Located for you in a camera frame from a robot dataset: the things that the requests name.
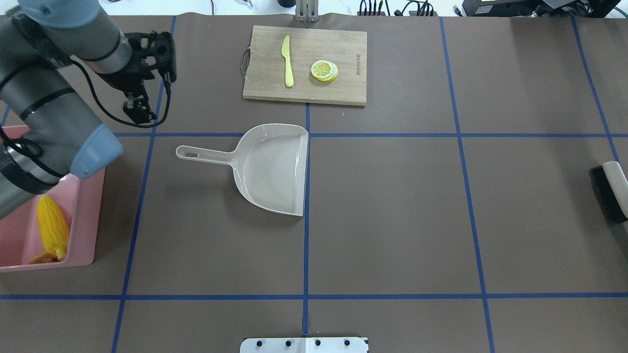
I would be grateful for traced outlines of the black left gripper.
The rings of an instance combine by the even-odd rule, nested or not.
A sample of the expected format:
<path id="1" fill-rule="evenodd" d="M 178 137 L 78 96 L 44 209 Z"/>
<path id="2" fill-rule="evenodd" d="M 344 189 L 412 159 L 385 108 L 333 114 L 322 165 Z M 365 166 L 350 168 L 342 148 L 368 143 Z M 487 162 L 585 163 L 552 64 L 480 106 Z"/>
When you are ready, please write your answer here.
<path id="1" fill-rule="evenodd" d="M 101 74 L 101 78 L 110 87 L 127 95 L 123 112 L 133 123 L 152 123 L 157 120 L 157 115 L 148 98 L 143 96 L 146 94 L 144 81 L 153 80 L 153 72 L 157 71 L 162 77 L 164 90 L 171 91 L 171 85 L 177 80 L 174 38 L 171 33 L 155 31 L 126 33 L 124 36 L 131 50 L 128 62 L 120 70 Z"/>

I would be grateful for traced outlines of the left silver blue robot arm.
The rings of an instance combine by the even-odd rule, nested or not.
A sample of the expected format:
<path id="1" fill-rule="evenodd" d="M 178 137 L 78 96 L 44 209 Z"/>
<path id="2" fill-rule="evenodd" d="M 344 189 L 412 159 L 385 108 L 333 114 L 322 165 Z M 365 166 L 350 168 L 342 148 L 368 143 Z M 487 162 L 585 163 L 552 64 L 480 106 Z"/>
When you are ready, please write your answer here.
<path id="1" fill-rule="evenodd" d="M 176 81 L 175 44 L 168 32 L 123 33 L 96 0 L 20 0 L 1 20 L 1 100 L 28 127 L 18 138 L 1 131 L 1 216 L 65 176 L 90 178 L 123 154 L 108 126 L 59 70 L 76 66 L 91 94 L 91 69 L 124 95 L 137 129 L 164 123 L 144 87 L 157 72 L 167 98 Z"/>

